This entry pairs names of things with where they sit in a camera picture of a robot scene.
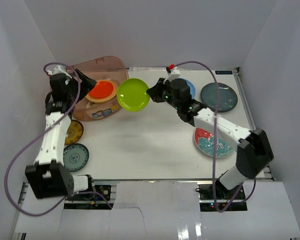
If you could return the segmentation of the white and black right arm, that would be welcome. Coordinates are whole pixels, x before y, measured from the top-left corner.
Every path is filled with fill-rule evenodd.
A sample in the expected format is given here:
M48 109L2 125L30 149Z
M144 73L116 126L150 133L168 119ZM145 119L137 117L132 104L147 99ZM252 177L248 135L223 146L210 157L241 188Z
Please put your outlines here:
M256 177L274 159L263 129L250 130L215 116L205 104L192 98L185 80L177 78L169 81L160 78L146 92L153 102L168 103L176 109L182 121L212 133L236 152L235 165L215 182L215 192L219 198L228 199L233 195L234 188L245 180Z

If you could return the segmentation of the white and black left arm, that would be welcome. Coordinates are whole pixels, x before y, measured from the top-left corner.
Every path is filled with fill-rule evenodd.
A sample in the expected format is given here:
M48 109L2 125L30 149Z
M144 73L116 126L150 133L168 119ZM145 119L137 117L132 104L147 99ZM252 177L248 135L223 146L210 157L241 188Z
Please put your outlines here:
M73 115L73 105L82 100L96 81L76 69L76 77L55 69L49 76L51 91L45 99L45 130L39 153L25 175L36 198L70 196L78 192L84 199L95 196L96 187L88 175L72 176L63 161L64 145Z

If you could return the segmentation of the beige plastic plate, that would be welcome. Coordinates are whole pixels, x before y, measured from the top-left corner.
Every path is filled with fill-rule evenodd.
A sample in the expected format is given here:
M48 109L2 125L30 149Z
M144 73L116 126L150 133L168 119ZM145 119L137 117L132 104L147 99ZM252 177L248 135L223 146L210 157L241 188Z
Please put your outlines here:
M112 98L114 98L116 95L117 95L117 92L118 92L118 85L112 81L112 80L109 80L109 79L103 79L103 80L106 80L106 81L109 81L110 83L112 83L112 85L114 86L114 89L113 89L113 92L105 97L105 98L93 98L93 97L90 97L88 94L85 96L89 101L91 102L94 102L94 103L104 103L104 102L107 102L109 100L111 100Z

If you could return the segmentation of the lime green plastic plate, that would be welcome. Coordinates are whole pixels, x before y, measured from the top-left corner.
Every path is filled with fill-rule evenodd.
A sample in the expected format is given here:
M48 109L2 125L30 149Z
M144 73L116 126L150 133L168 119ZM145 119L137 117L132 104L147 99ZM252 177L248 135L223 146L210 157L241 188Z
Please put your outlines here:
M148 85L139 78L129 78L121 83L117 91L120 106L129 112L143 110L149 103Z

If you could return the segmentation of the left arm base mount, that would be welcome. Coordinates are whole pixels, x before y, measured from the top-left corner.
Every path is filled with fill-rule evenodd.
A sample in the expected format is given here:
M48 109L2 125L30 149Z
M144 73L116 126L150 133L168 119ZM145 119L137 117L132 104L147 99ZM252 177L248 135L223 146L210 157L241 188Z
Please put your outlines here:
M95 184L88 191L96 193L76 194L64 202L65 210L111 210L116 198L117 186Z

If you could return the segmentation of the orange plastic plate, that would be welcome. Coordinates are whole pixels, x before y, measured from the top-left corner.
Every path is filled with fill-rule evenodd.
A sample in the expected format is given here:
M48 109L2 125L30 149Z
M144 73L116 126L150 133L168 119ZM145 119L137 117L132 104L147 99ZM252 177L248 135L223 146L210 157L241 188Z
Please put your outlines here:
M108 80L100 80L96 83L94 88L88 95L95 99L102 99L108 97L114 91L114 86Z

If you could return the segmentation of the cream plate with black flowers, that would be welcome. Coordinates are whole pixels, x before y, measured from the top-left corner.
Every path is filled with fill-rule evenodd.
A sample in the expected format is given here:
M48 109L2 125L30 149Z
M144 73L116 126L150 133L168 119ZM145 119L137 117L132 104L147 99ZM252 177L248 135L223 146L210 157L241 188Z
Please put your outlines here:
M87 103L87 105L86 105L86 108L92 108L92 107L94 107L95 105L96 105L95 102L89 101L89 102Z

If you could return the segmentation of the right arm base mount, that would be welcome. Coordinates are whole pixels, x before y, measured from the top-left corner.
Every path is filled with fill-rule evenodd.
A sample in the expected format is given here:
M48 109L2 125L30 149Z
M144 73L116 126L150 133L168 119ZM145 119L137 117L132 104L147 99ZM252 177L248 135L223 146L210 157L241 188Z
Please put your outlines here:
M216 188L216 202L218 208L222 210L232 196L236 192L237 187L231 191L224 193L222 190ZM214 197L212 192L212 186L209 184L199 184L195 191L198 193L200 211L203 212L216 212L216 206L214 204ZM227 212L246 212L248 210L247 203L243 202L246 199L244 188L241 187L238 194L234 198L233 202L226 209Z

